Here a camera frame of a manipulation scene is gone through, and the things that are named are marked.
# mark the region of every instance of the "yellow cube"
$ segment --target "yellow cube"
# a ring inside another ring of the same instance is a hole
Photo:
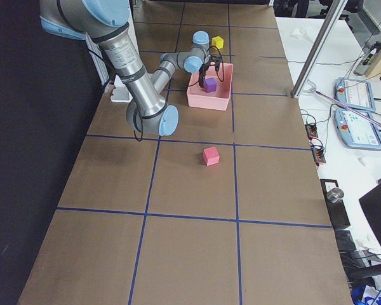
[[[215,46],[216,48],[218,48],[220,50],[223,48],[224,40],[220,36],[213,37],[211,39],[211,45]]]

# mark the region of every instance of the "pink cube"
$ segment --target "pink cube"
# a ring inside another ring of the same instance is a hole
[[[218,163],[220,155],[215,146],[203,149],[203,159],[207,166]]]
[[[206,78],[203,82],[203,88],[206,93],[215,92],[217,90],[216,79]]]

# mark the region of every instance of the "purple cube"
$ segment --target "purple cube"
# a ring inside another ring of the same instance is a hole
[[[205,92],[215,92],[217,89],[217,82],[214,78],[205,78],[203,82]]]

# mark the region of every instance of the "cube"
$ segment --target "cube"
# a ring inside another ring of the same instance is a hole
[[[203,149],[203,159],[206,163],[206,166],[218,163],[220,155],[218,154],[217,148],[213,146]]]
[[[216,37],[213,37],[211,39],[211,45],[212,46],[215,46],[216,48],[218,48],[219,50],[223,48],[223,45],[224,45],[224,39],[221,38],[220,36],[216,36]]]
[[[217,90],[217,82],[214,78],[206,78],[203,82],[203,88],[205,92],[215,92]]]

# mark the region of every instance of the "black curtain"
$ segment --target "black curtain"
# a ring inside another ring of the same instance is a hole
[[[75,41],[41,30],[39,1],[0,1],[0,305],[16,304],[101,96]]]

